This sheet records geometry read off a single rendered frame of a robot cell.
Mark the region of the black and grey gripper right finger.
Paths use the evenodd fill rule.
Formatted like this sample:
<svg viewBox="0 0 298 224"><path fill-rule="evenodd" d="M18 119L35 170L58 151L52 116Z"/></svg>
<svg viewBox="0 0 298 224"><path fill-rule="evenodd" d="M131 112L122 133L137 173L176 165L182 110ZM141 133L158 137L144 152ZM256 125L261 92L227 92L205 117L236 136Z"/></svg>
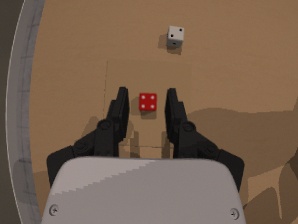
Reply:
<svg viewBox="0 0 298 224"><path fill-rule="evenodd" d="M174 144L173 158L205 158L221 162L231 172L239 192L244 172L244 161L223 149L196 131L187 120L184 103L178 101L176 88L167 90L165 103L167 139Z"/></svg>

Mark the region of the red die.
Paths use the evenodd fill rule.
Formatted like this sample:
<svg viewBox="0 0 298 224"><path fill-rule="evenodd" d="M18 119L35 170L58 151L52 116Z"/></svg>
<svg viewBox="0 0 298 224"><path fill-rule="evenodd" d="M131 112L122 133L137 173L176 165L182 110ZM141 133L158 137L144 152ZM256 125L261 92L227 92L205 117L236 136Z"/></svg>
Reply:
<svg viewBox="0 0 298 224"><path fill-rule="evenodd" d="M157 94L156 93L140 93L139 94L139 110L140 111L156 111L157 110Z"/></svg>

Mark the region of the grey die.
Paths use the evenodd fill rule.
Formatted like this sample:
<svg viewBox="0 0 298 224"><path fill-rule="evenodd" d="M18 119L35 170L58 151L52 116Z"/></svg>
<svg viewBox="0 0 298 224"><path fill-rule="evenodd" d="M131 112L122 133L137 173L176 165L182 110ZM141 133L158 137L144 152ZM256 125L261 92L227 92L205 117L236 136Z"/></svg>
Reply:
<svg viewBox="0 0 298 224"><path fill-rule="evenodd" d="M167 46L181 47L184 41L184 28L169 26L167 32Z"/></svg>

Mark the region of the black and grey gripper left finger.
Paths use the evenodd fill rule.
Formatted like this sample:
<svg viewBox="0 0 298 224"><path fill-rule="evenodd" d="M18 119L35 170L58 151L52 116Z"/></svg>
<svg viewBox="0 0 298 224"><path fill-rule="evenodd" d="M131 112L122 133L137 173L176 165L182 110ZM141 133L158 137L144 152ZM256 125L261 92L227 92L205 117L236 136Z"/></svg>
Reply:
<svg viewBox="0 0 298 224"><path fill-rule="evenodd" d="M118 143L126 138L129 111L128 88L120 87L116 100L111 100L106 119L100 120L94 131L76 141L73 146L53 152L47 157L50 188L61 166L72 158L119 157Z"/></svg>

